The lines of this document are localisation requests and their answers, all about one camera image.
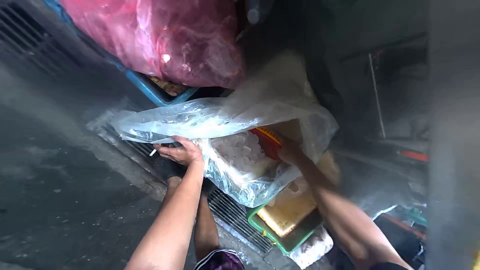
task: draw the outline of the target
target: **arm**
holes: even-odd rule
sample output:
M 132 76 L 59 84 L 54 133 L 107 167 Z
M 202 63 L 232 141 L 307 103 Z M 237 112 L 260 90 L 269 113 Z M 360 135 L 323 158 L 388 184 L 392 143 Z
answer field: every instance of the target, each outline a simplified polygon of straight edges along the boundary
M 127 270 L 181 270 L 185 264 L 202 188 L 204 160 L 194 143 L 179 136 L 172 138 L 183 147 L 154 146 L 160 156 L 188 165 L 187 172 L 134 251 Z
M 391 262 L 412 270 L 370 217 L 336 192 L 335 185 L 298 146 L 282 138 L 279 156 L 301 171 L 312 188 L 318 210 L 357 269 L 365 270 L 377 263 Z

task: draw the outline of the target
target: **metal grate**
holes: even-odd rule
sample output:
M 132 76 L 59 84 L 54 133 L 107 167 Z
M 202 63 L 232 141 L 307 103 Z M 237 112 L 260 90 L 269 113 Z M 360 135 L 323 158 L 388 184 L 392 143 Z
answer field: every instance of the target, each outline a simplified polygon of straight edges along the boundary
M 133 147 L 133 149 L 137 150 L 140 154 L 145 155 L 145 157 L 151 160 L 151 157 L 149 155 L 150 153 L 152 153 L 154 149 L 152 144 L 137 143 L 134 141 L 125 141 L 125 142 L 131 147 Z
M 20 59 L 56 76 L 82 62 L 15 2 L 0 7 L 0 41 Z
M 137 143 L 133 141 L 125 142 L 137 150 L 142 156 L 153 162 L 153 159 L 149 156 L 154 149 L 151 144 Z M 262 237 L 260 233 L 248 223 L 245 209 L 240 207 L 236 201 L 223 193 L 220 189 L 216 189 L 208 195 L 208 204 L 211 211 L 216 216 L 221 218 L 223 222 L 237 231 L 261 252 L 267 253 L 273 247 L 268 238 Z

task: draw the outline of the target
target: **ice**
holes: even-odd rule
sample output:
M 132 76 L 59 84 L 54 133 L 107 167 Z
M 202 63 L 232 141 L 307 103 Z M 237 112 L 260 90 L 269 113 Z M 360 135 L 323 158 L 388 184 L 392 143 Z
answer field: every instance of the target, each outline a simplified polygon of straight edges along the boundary
M 220 147 L 220 145 L 223 144 L 223 140 L 222 138 L 214 138 L 210 141 L 210 143 L 212 144 L 213 147 L 218 148 Z
M 214 138 L 210 142 L 228 163 L 242 172 L 252 172 L 252 166 L 265 158 L 257 135 L 250 132 Z

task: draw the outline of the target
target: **plastic bag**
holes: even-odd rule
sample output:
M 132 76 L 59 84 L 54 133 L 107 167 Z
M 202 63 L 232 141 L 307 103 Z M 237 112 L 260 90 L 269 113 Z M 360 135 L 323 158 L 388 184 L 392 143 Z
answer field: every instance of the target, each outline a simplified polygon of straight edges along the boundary
M 252 177 L 232 170 L 210 144 L 210 138 L 257 126 L 299 119 L 303 151 L 317 162 L 337 130 L 332 115 L 299 95 L 292 81 L 254 81 L 226 98 L 200 98 L 142 112 L 124 112 L 113 123 L 123 139 L 166 143 L 169 136 L 193 138 L 205 159 L 205 176 L 240 204 L 256 207 L 300 176 L 294 166 L 280 163 L 273 176 Z
M 75 24 L 126 66 L 193 87 L 244 77 L 233 0 L 60 0 Z

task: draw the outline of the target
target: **purple shorts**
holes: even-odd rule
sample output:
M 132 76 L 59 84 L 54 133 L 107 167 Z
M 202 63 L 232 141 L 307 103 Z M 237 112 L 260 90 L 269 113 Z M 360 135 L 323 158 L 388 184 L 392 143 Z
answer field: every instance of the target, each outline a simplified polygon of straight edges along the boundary
M 244 270 L 237 253 L 231 249 L 216 249 L 201 259 L 194 270 Z

